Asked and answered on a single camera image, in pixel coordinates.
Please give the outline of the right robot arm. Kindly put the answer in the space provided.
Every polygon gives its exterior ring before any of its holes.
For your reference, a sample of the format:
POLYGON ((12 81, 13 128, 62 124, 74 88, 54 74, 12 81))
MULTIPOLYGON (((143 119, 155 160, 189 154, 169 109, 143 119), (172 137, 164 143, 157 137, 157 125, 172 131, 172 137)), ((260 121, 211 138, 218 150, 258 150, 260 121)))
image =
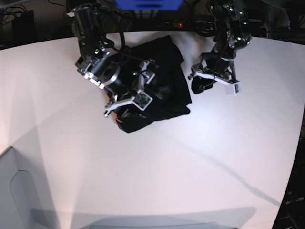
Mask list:
POLYGON ((158 64, 153 59, 130 54, 122 31, 119 32, 120 49, 107 39, 102 16, 111 16, 111 13, 99 3, 79 5, 72 13, 72 31, 78 38, 81 55, 75 64, 77 71, 99 89, 111 93, 105 117, 128 105, 146 110, 153 98, 146 93, 145 87, 154 79, 158 64))

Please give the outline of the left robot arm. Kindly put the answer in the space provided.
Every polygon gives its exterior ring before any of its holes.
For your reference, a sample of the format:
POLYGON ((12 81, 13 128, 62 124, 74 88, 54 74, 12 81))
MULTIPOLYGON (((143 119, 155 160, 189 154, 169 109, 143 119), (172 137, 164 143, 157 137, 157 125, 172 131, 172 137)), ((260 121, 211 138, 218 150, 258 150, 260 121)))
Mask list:
POLYGON ((250 43, 250 22, 240 0, 211 0, 208 6, 214 16, 214 30, 196 33, 202 37, 213 36, 215 44, 210 52, 201 53, 199 63, 192 66, 188 76, 191 89, 199 94, 221 83, 228 94, 237 95, 241 82, 236 78, 234 60, 236 52, 250 43))

